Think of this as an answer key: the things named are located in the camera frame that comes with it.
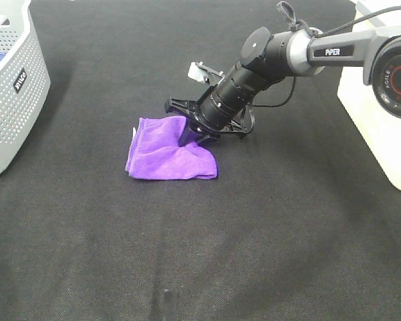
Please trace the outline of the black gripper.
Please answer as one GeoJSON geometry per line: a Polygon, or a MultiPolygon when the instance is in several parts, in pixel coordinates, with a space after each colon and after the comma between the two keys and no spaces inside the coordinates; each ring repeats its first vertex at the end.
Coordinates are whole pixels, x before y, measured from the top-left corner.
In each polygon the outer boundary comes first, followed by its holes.
{"type": "Polygon", "coordinates": [[[166,113],[175,113],[186,118],[184,129],[178,139],[178,146],[184,147],[196,141],[198,145],[208,145],[217,142],[222,134],[235,134],[243,138],[253,131],[255,115],[252,102],[249,102],[241,112],[240,120],[227,119],[227,123],[221,129],[216,129],[207,124],[201,113],[200,104],[194,100],[180,100],[169,98],[164,104],[166,113]]]}

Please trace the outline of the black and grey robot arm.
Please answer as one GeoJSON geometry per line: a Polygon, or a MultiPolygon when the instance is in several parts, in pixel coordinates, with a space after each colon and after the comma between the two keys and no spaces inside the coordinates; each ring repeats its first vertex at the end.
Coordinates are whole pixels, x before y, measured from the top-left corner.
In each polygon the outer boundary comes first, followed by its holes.
{"type": "Polygon", "coordinates": [[[401,27],[396,26],[339,35],[304,29],[272,34],[261,27],[228,72],[192,63],[188,76],[205,83],[207,91],[196,101],[171,98],[164,109],[186,119],[180,146],[215,141],[222,134],[242,137],[252,131],[244,118],[253,115],[259,92],[287,77],[314,76],[326,66],[361,67],[363,83],[373,88],[377,101],[401,118],[401,27]]]}

